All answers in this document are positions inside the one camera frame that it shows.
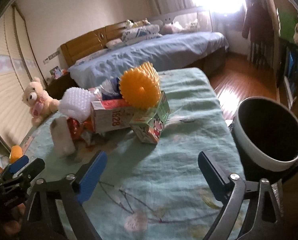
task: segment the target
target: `orange object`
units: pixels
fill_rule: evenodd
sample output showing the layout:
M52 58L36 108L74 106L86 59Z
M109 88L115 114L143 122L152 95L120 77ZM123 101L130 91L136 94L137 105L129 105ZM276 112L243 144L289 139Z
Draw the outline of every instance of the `orange object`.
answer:
M161 96L160 78L150 62L125 71L119 84L123 99L134 108L154 107Z
M9 162L10 164L17 161L19 158L22 157L22 148L19 145L15 145L11 148Z

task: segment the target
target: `wooden headboard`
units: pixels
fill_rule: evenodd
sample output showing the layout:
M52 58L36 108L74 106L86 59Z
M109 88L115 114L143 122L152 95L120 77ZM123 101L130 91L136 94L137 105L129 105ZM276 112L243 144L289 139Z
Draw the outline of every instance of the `wooden headboard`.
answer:
M68 67L74 65L77 60L105 48L108 41L121 38L125 30L126 22L116 23L88 32L62 44L60 48Z

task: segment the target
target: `bed frame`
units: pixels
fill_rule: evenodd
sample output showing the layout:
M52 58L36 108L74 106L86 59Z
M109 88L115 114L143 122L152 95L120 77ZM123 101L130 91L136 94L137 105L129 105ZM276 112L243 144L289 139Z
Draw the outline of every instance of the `bed frame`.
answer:
M168 13L165 15L159 15L156 17L148 18L149 22L161 20L163 24L172 23L174 18L178 15L184 15L195 12L209 11L205 7L195 7L191 9L185 9L174 13ZM212 30L214 30L214 19L210 14ZM105 26L103 28L88 32L81 35L71 41L60 46L62 54L68 64L71 67L75 62L91 53L99 51L105 48L108 41L116 38L121 38L122 33L126 30L126 22L120 22L112 25ZM226 57L225 48L222 47L210 55L197 60L186 67L197 67L200 68L208 77L210 77L216 69L224 66Z

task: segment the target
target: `photograph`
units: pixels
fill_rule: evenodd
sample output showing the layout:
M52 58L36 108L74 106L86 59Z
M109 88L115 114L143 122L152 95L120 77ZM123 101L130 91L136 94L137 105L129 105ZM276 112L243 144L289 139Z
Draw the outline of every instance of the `photograph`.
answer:
M62 76L62 71L58 66L54 67L49 72L50 72L51 76L53 76L54 80L56 80Z

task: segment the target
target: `trash bin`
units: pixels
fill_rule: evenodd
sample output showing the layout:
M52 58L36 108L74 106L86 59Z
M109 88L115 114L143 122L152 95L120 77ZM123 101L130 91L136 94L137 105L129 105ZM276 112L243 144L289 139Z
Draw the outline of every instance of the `trash bin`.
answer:
M266 178L275 183L297 162L298 119L276 101L265 97L245 99L232 126L247 180Z

